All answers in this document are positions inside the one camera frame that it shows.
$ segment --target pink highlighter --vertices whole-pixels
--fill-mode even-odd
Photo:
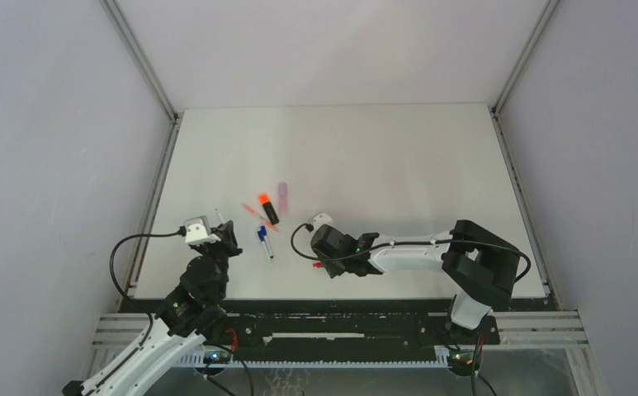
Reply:
[[[282,182],[277,187],[280,192],[280,216],[287,216],[287,183]]]

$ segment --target blue marker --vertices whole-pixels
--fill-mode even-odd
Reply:
[[[262,231],[262,240],[265,241],[265,246],[267,247],[267,253],[270,254],[271,258],[275,258],[275,255],[272,253],[272,247],[270,246],[270,238],[267,237],[267,229],[265,229],[264,225],[261,225],[260,230]]]
[[[265,252],[267,262],[272,263],[272,256],[270,256],[270,251],[267,250],[267,243],[265,243],[265,234],[262,233],[263,229],[264,227],[258,227],[258,239],[260,239],[260,243],[262,244],[262,250]]]

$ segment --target wire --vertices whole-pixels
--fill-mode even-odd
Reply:
[[[236,355],[235,351],[231,351],[226,346],[219,345],[219,344],[214,344],[212,342],[207,342],[207,345],[211,345],[213,347],[217,347],[219,349],[223,349],[224,351],[227,351],[228,353],[230,353],[234,357],[235,360],[239,361],[239,363],[243,366],[243,369],[246,371],[246,376],[248,377],[248,384],[250,385],[250,388],[251,388],[251,396],[253,396],[253,392],[254,392],[253,376],[251,375],[251,370],[246,365],[246,362],[242,361],[241,358],[239,358],[239,356]]]
[[[486,384],[486,386],[488,386],[488,387],[489,387],[489,390],[491,391],[491,394],[492,394],[493,396],[499,396],[498,394],[496,394],[496,391],[494,390],[494,387],[493,387],[493,386],[491,386],[491,384],[489,384],[489,381],[487,381],[487,380],[486,380],[486,378],[484,378],[484,376],[483,376],[483,375],[479,374],[479,379],[481,380],[481,382],[485,383],[485,384]]]
[[[295,251],[295,253],[297,255],[299,255],[300,257],[306,258],[308,260],[314,260],[314,261],[320,261],[320,262],[340,262],[342,260],[347,260],[350,258],[355,258],[355,257],[359,257],[362,256],[363,254],[369,253],[373,250],[376,249],[380,249],[380,248],[386,248],[389,246],[402,246],[402,245],[422,245],[422,246],[426,246],[426,245],[432,245],[432,243],[430,242],[426,242],[426,241],[422,241],[422,242],[409,242],[409,241],[403,241],[403,242],[395,242],[395,243],[380,243],[379,245],[375,245],[373,247],[370,247],[369,249],[363,250],[362,252],[357,252],[357,253],[353,253],[350,254],[348,256],[343,256],[343,257],[338,257],[338,258],[320,258],[320,257],[312,257],[309,255],[306,255],[302,252],[300,252],[296,246],[295,246],[295,235],[296,233],[302,228],[302,227],[306,227],[309,226],[308,223],[303,223],[300,224],[299,227],[297,227],[293,232],[292,235],[290,237],[290,245],[292,247],[292,250]]]
[[[236,348],[239,347],[239,335],[236,333],[236,330],[234,330],[234,328],[227,328],[226,332],[230,332],[234,335],[234,343],[231,344],[231,351],[236,352]]]
[[[115,245],[115,247],[112,249],[112,253],[110,254],[110,277],[112,278],[112,283],[115,284],[115,288],[120,293],[120,295],[122,296],[123,299],[126,299],[127,301],[129,301],[139,311],[143,312],[144,314],[146,314],[146,316],[149,317],[149,328],[146,329],[146,333],[144,334],[144,337],[141,338],[141,341],[139,341],[139,346],[140,347],[143,346],[144,342],[146,341],[146,339],[149,338],[149,334],[151,333],[151,329],[154,326],[154,316],[149,311],[144,309],[144,307],[141,306],[141,304],[139,304],[138,301],[136,301],[135,299],[132,299],[131,297],[126,295],[126,293],[121,288],[119,282],[117,282],[117,277],[115,276],[115,255],[117,254],[117,249],[119,249],[120,246],[124,242],[129,241],[129,240],[134,239],[134,238],[168,238],[168,237],[174,237],[176,235],[183,235],[184,232],[185,232],[185,228],[181,227],[175,233],[135,233],[134,235],[130,235],[130,236],[126,237],[126,238],[121,239]]]
[[[527,275],[528,272],[530,272],[530,268],[532,267],[532,262],[530,261],[530,257],[527,256],[527,254],[514,249],[514,248],[510,248],[510,247],[505,247],[505,246],[500,246],[500,245],[496,245],[494,243],[485,243],[485,242],[476,242],[476,241],[466,241],[466,240],[462,240],[462,239],[444,239],[444,240],[436,240],[434,243],[430,243],[430,242],[415,242],[415,241],[402,241],[402,242],[394,242],[394,243],[380,243],[378,245],[375,245],[373,247],[370,247],[366,250],[363,250],[362,252],[357,252],[357,253],[353,253],[351,255],[348,256],[343,256],[343,257],[338,257],[338,258],[320,258],[320,257],[312,257],[309,255],[306,255],[302,252],[300,252],[296,246],[295,246],[295,236],[296,234],[299,232],[300,229],[302,228],[308,228],[311,225],[309,223],[303,223],[300,224],[293,232],[292,235],[290,237],[290,245],[292,247],[292,250],[300,257],[306,258],[307,260],[313,260],[313,261],[320,261],[320,262],[340,262],[342,260],[348,260],[351,258],[355,258],[355,257],[359,257],[363,254],[369,253],[373,250],[376,249],[381,249],[381,248],[387,248],[387,247],[391,247],[391,246],[404,246],[404,245],[419,245],[419,246],[426,246],[426,245],[443,245],[445,243],[467,243],[470,245],[475,245],[475,246],[488,246],[490,248],[497,248],[497,249],[501,249],[501,250],[505,250],[508,252],[512,252],[515,253],[518,257],[522,257],[523,260],[525,260],[525,269],[522,270],[522,272],[520,273],[520,275],[516,276],[515,281],[513,283],[517,283],[519,280],[521,280],[525,275]]]
[[[476,383],[475,383],[475,379],[476,379],[476,357],[477,357],[478,352],[479,352],[480,344],[481,344],[480,335],[479,335],[479,333],[476,333],[476,345],[474,345],[474,354],[472,354],[472,375],[470,377],[471,385],[472,385],[472,395],[473,396],[476,396]]]
[[[224,393],[228,394],[229,396],[236,396],[233,392],[231,392],[229,389],[227,389],[225,386],[220,384],[216,379],[210,377],[209,375],[207,375],[205,377],[205,380],[210,381],[214,386],[216,386],[217,388],[223,390]]]

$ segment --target robotic arm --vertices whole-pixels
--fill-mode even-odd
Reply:
[[[450,332],[472,332],[492,308],[507,308],[513,284],[530,270],[525,254],[469,220],[458,220],[455,228],[438,235],[395,238],[364,233],[357,239],[331,227],[331,222],[327,214],[317,214],[305,226],[310,232],[316,230],[311,249],[332,278],[344,272],[358,276],[398,270],[447,273],[462,288],[448,312]],[[516,277],[521,257],[527,267]]]
[[[150,327],[92,378],[71,381],[64,396],[140,396],[183,355],[223,331],[229,257],[238,256],[234,223],[211,228],[205,216],[185,222],[185,241],[201,255],[187,265]]]

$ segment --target white table surface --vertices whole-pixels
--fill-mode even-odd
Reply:
[[[268,264],[258,221],[258,194],[279,211],[277,185],[288,185],[289,214],[270,233]],[[381,276],[325,270],[297,257],[291,231],[317,212],[354,237],[439,233],[470,219],[532,257],[513,187],[484,104],[307,106],[188,110],[163,188],[154,233],[215,208],[232,219],[244,252],[229,261],[228,299],[450,298],[458,286],[442,272]],[[297,246],[313,256],[309,235]],[[165,297],[196,255],[182,238],[152,239],[135,297]],[[535,262],[514,297],[542,297]]]

